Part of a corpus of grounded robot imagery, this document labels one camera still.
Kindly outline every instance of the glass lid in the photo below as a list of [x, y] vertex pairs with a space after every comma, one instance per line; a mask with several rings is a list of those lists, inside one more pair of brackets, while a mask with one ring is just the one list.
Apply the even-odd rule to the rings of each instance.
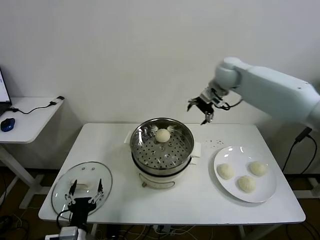
[[[68, 209], [68, 201], [65, 194], [68, 194], [70, 187], [76, 182], [73, 198], [94, 198], [98, 193], [99, 182], [102, 183], [102, 195], [96, 202], [95, 210], [89, 212], [89, 215], [97, 211], [107, 200], [113, 179], [109, 168], [95, 161], [84, 162], [73, 166], [64, 175], [62, 175], [55, 184], [51, 203], [56, 214]], [[64, 219], [70, 218], [70, 212], [65, 212], [61, 215]]]

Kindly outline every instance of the floor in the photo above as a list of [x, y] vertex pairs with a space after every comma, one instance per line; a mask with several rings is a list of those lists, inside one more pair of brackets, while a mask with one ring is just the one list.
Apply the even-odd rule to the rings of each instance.
[[[11, 180], [15, 177], [15, 175], [8, 170], [7, 168], [1, 167], [0, 171], [3, 173], [5, 182], [7, 185], [11, 182]], [[31, 175], [36, 176], [39, 172], [31, 172]], [[54, 182], [57, 174], [54, 172], [46, 172], [45, 177], [42, 181], [43, 186], [51, 186]], [[311, 186], [305, 179], [294, 179], [289, 182], [292, 189], [294, 190], [306, 190], [310, 189]], [[0, 178], [0, 193], [5, 189], [3, 180]], [[13, 187], [10, 194], [7, 196], [1, 210], [0, 210], [0, 218], [2, 216], [11, 216], [13, 219], [13, 223], [11, 228], [15, 228], [16, 225], [19, 226], [20, 222], [18, 222], [18, 218], [24, 219], [23, 227], [26, 229], [28, 227], [27, 222], [29, 223], [29, 232], [28, 239], [29, 240], [43, 240], [45, 235], [49, 234], [57, 234], [59, 232], [58, 227], [55, 222], [47, 222], [42, 221], [38, 218], [38, 211], [41, 207], [42, 202], [45, 200], [45, 196], [35, 196], [27, 210], [19, 209], [19, 205], [23, 196], [27, 192], [28, 187], [21, 182], [20, 180]], [[320, 200], [319, 199], [302, 199], [299, 200], [305, 214], [306, 221], [314, 226], [318, 232], [320, 232]], [[5, 233], [2, 233], [2, 224], [3, 220], [0, 221], [0, 240], [25, 240], [27, 239], [26, 232], [24, 229], [14, 229], [8, 230]], [[271, 232], [266, 237], [262, 238], [263, 240], [320, 240], [320, 235], [315, 232], [308, 223], [302, 224], [290, 224], [287, 227], [287, 231], [290, 237], [288, 237], [286, 233], [286, 226], [282, 225], [278, 227], [276, 230]], [[314, 237], [308, 232], [304, 226], [307, 226]], [[126, 230], [130, 227], [128, 225], [122, 225], [120, 234], [123, 236], [126, 234]], [[127, 240], [135, 240], [139, 234], [142, 232], [145, 226], [133, 226], [129, 233], [125, 235]], [[173, 226], [173, 228], [181, 228], [182, 226]], [[257, 226], [245, 226], [244, 230], [246, 233], [249, 233]], [[144, 234], [148, 232], [149, 227], [146, 226], [144, 229]], [[237, 226], [196, 226], [192, 228], [189, 233], [186, 231], [190, 229], [190, 226], [185, 226], [181, 230], [177, 230], [176, 232], [180, 235], [166, 235], [163, 234], [160, 236], [160, 239], [168, 239], [168, 240], [239, 240], [239, 230]], [[96, 239], [101, 240], [106, 237], [107, 227], [105, 225], [99, 225], [98, 231], [96, 232]], [[147, 239], [159, 239], [159, 235], [154, 232], [152, 228], [150, 228], [147, 236], [144, 238], [140, 236], [139, 240], [147, 240]]]

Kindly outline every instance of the white plate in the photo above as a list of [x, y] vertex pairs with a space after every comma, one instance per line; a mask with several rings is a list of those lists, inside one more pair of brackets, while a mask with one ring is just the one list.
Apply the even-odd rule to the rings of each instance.
[[[249, 203], [262, 203], [267, 201], [276, 191], [277, 180], [268, 166], [268, 171], [264, 176], [256, 176], [249, 170], [249, 164], [259, 161], [268, 165], [264, 159], [253, 149], [243, 146], [229, 146], [220, 150], [214, 158], [213, 169], [221, 185], [230, 194], [238, 199]], [[234, 170], [234, 177], [225, 180], [217, 172], [220, 164], [230, 164]], [[237, 180], [241, 176], [251, 176], [256, 181], [256, 189], [251, 193], [246, 193], [238, 187]]]

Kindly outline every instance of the laptop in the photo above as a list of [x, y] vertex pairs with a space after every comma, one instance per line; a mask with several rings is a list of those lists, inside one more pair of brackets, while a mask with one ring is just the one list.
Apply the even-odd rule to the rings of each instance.
[[12, 106], [12, 102], [0, 68], [0, 116]]

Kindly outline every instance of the steamed bun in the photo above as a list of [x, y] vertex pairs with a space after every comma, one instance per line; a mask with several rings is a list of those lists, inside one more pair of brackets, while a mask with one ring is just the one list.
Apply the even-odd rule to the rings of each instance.
[[220, 164], [216, 168], [216, 171], [218, 172], [220, 177], [222, 177], [225, 180], [229, 180], [235, 175], [233, 168], [231, 167], [230, 164], [227, 164], [227, 163]]
[[256, 180], [251, 176], [242, 176], [237, 182], [240, 189], [248, 194], [256, 190]]
[[251, 162], [249, 165], [249, 169], [254, 175], [258, 177], [265, 175], [268, 171], [267, 165], [260, 161]]
[[157, 140], [159, 143], [166, 143], [170, 139], [170, 132], [167, 129], [159, 129], [155, 133], [155, 140]]

